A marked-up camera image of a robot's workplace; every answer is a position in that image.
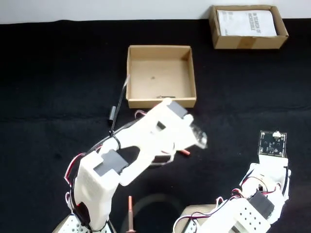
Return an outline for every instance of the cardboard box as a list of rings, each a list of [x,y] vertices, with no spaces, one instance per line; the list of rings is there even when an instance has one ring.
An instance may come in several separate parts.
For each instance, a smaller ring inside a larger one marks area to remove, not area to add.
[[[220,34],[217,10],[245,11],[269,10],[272,13],[277,36],[225,36]],[[276,6],[212,6],[209,25],[215,49],[279,49],[288,38],[288,33]]]
[[[190,46],[131,45],[127,55],[126,98],[130,108],[152,108],[173,97],[192,108],[196,90]]]

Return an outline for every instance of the white wire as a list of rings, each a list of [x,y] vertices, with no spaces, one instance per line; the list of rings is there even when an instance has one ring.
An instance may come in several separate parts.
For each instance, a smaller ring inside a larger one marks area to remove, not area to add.
[[[175,228],[176,228],[176,225],[177,225],[177,223],[180,221],[180,220],[182,220],[182,219],[187,219],[187,218],[191,218],[191,217],[201,217],[201,216],[204,216],[204,217],[208,217],[208,216],[206,216],[206,215],[183,215],[183,216],[180,216],[176,221],[175,221],[175,223],[174,223],[174,225],[173,225],[173,233],[175,233]]]
[[[207,214],[203,214],[203,215],[200,215],[199,213],[198,213],[198,215],[196,215],[196,214],[192,214],[192,215],[183,215],[183,216],[180,216],[176,221],[175,221],[175,223],[174,223],[174,225],[173,225],[173,233],[175,233],[175,228],[176,228],[176,225],[177,225],[177,223],[180,221],[180,220],[182,220],[182,219],[184,219],[184,218],[192,218],[192,217],[210,217],[212,214],[214,214],[218,209],[220,209],[227,201],[229,201],[229,200],[224,200],[218,207],[215,207],[214,209],[212,209],[209,213],[207,213]]]
[[[217,199],[216,199],[216,209],[218,208],[218,204],[219,204],[219,200],[222,200],[222,202],[224,201],[224,199],[223,199],[223,197],[218,197]]]
[[[146,115],[146,114],[147,114],[147,113],[144,112],[143,110],[137,110],[137,111],[135,112],[135,114],[134,114],[135,119],[137,118],[137,114],[138,114],[138,113],[140,113],[140,114],[142,114],[142,115]]]
[[[64,179],[65,179],[65,181],[69,184],[69,186],[71,186],[69,180],[67,179],[69,169],[71,168],[72,164],[76,161],[76,159],[77,159],[78,157],[80,157],[81,155],[83,155],[83,154],[85,154],[85,153],[80,153],[80,154],[78,154],[77,156],[75,156],[75,157],[72,159],[72,161],[69,163],[68,167],[67,167],[67,170],[66,170],[65,175],[64,175]]]

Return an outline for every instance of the perforated bracket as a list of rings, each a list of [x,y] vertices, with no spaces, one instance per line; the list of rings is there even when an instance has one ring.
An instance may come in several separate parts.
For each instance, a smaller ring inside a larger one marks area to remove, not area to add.
[[[89,230],[81,226],[80,221],[74,215],[70,215],[60,230],[55,233],[89,233]],[[113,230],[106,224],[100,233],[113,233]]]

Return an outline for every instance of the robotic arm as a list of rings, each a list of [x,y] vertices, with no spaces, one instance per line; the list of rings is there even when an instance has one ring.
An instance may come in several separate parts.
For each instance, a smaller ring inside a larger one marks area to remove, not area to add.
[[[177,150],[192,145],[205,148],[207,136],[192,124],[193,117],[171,99],[151,109],[138,121],[99,143],[80,161],[68,195],[68,206],[82,225],[100,231],[109,220],[111,200],[119,184],[126,186],[151,164],[173,161]],[[139,148],[128,164],[118,149]]]
[[[240,182],[240,189],[233,189],[228,200],[217,198],[216,207],[207,214],[194,213],[188,226],[193,224],[196,233],[265,233],[281,215],[288,200],[289,179],[286,157],[286,133],[260,132],[259,164],[251,164]],[[198,218],[206,218],[199,225]]]

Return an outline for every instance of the black table surface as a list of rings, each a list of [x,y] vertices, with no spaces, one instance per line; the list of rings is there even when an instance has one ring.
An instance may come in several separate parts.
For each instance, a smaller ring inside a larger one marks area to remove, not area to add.
[[[69,214],[71,158],[107,136],[131,44],[191,45],[207,150],[119,186],[118,232],[134,198],[138,232],[169,233],[190,204],[229,197],[258,161],[260,130],[288,133],[290,200],[269,232],[311,232],[311,20],[284,20],[281,50],[214,50],[207,20],[59,21],[0,25],[0,232],[51,232]],[[124,100],[117,125],[134,119]]]

